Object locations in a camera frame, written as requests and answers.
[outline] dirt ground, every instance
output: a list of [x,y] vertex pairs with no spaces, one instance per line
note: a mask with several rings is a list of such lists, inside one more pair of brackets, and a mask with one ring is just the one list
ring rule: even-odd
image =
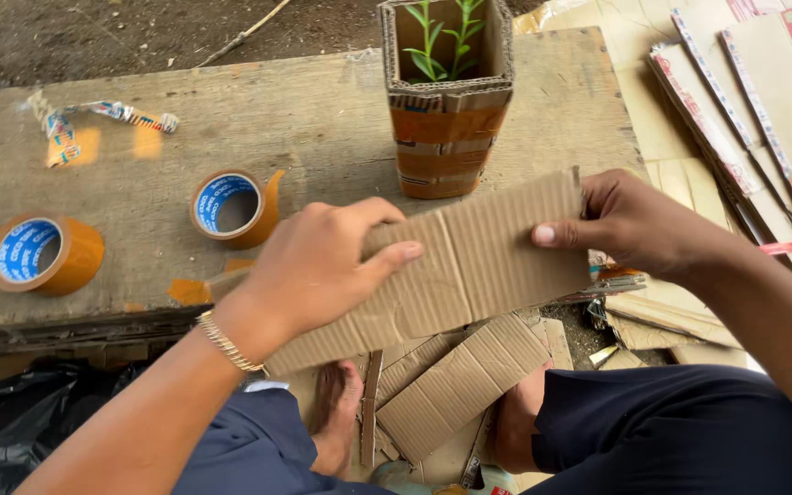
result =
[[[292,0],[215,64],[378,47],[378,2]],[[279,3],[0,0],[0,88],[188,69]],[[541,3],[507,1],[515,15]]]

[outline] foot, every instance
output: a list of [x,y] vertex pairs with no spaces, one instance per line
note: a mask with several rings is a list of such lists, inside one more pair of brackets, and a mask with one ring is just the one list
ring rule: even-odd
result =
[[320,370],[317,382],[319,429],[311,435],[317,446],[317,460],[311,466],[312,471],[347,478],[350,442],[362,397],[363,380],[352,361],[343,359]]
[[539,472],[534,463],[531,435],[539,433],[534,421],[543,406],[545,370],[552,366],[552,359],[549,359],[510,388],[500,400],[494,454],[500,467],[512,474]]

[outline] seedling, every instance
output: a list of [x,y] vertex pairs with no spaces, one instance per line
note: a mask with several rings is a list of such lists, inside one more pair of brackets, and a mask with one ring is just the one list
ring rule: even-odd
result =
[[[454,3],[456,3],[460,8],[462,17],[462,25],[459,32],[454,31],[453,29],[443,30],[442,26],[445,24],[444,22],[438,23],[434,28],[432,28],[432,31],[430,30],[430,27],[433,26],[435,19],[429,18],[429,0],[422,0],[418,3],[418,5],[421,6],[420,11],[418,11],[412,5],[405,6],[406,10],[410,12],[419,23],[421,23],[421,26],[423,26],[423,50],[402,50],[411,52],[412,62],[414,62],[414,65],[416,65],[417,68],[420,69],[421,72],[423,72],[428,78],[426,81],[420,78],[412,78],[409,79],[409,83],[435,83],[445,80],[456,81],[461,72],[469,69],[479,62],[478,59],[473,58],[467,60],[467,62],[463,62],[463,64],[460,64],[460,57],[465,55],[470,50],[470,46],[467,44],[467,39],[478,33],[481,28],[485,27],[487,21],[469,18],[473,14],[473,11],[484,1],[485,0],[454,0]],[[446,68],[441,63],[436,62],[431,56],[433,52],[433,43],[435,43],[435,39],[438,37],[440,32],[448,33],[455,38],[454,63],[451,66],[451,71],[446,70]]]

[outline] fingernail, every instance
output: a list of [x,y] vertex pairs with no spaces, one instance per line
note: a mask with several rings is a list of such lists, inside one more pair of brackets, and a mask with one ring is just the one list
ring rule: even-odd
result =
[[402,251],[402,259],[407,262],[412,262],[420,258],[424,254],[424,245],[420,242],[414,242],[411,246]]
[[533,230],[534,244],[550,244],[556,239],[556,230],[548,225],[540,225]]

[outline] plastic wrapper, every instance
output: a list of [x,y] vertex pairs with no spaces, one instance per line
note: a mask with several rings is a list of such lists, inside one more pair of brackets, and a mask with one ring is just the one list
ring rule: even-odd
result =
[[0,380],[0,493],[11,493],[146,366],[119,374],[82,361],[36,361]]
[[552,17],[582,6],[587,0],[548,0],[536,9],[512,19],[512,34],[540,33]]

